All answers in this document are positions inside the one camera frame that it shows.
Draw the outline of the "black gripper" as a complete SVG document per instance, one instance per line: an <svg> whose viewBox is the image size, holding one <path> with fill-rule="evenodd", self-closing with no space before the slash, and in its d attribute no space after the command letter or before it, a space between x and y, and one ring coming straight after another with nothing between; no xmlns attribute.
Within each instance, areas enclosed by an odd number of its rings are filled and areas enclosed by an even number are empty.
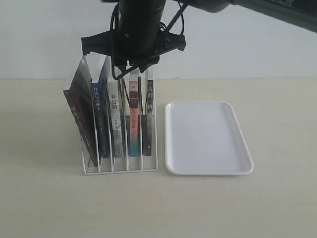
<svg viewBox="0 0 317 238"><path fill-rule="evenodd" d="M150 35L133 33L127 37L114 29L81 38L83 55L98 53L110 56L114 65L122 72L128 64L137 66L140 72L144 72L158 63L160 55L173 50L183 51L185 47L184 35L162 30Z"/></svg>

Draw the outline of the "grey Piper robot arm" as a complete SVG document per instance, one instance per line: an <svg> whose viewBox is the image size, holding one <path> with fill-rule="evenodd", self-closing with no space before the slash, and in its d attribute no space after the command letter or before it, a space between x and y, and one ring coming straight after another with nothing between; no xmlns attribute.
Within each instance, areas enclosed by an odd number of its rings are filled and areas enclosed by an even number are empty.
<svg viewBox="0 0 317 238"><path fill-rule="evenodd" d="M216 14L237 5L311 32L317 31L315 0L180 0L179 9L168 24L162 22L164 0L115 0L109 30L81 39L82 54L110 57L110 65L125 75L135 69L144 72L160 56L186 47L184 31L172 27L190 7Z"/></svg>

